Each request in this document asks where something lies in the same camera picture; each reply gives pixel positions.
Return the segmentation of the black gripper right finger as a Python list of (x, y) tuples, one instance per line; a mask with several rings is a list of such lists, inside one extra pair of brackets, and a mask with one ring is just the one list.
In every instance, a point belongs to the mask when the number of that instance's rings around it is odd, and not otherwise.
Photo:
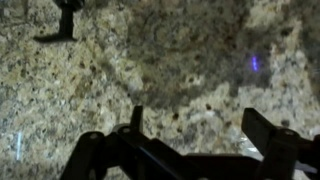
[(320, 180), (320, 135), (312, 140), (273, 125), (254, 108), (246, 108), (241, 129), (263, 156), (255, 180), (292, 180), (295, 170)]

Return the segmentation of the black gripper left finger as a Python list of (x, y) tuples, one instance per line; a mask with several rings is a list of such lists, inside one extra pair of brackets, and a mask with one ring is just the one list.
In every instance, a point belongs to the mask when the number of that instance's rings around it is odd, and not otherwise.
[(103, 180), (113, 167), (131, 180), (184, 180), (182, 156), (143, 134), (142, 115), (143, 107), (135, 106), (130, 122), (115, 126), (109, 135), (82, 134), (59, 180)]

